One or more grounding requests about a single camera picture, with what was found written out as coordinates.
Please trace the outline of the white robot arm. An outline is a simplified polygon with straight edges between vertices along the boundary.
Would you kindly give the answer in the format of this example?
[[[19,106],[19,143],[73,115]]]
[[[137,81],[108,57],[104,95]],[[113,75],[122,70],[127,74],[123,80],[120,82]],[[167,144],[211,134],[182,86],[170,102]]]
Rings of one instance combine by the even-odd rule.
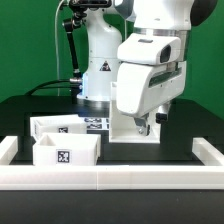
[[[150,133],[149,114],[182,94],[189,32],[214,11],[218,0],[69,0],[72,25],[85,25],[88,68],[84,102],[107,103]]]

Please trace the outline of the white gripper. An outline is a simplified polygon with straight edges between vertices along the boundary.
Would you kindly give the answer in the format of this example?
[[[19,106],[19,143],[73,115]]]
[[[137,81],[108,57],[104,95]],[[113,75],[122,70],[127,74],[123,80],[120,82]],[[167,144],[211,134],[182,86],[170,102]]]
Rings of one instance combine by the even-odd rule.
[[[179,37],[136,33],[118,48],[122,64],[117,75],[117,109],[135,117],[140,135],[149,134],[148,117],[144,115],[161,105],[156,122],[167,122],[171,106],[168,101],[184,90],[186,62],[177,61],[180,52]]]

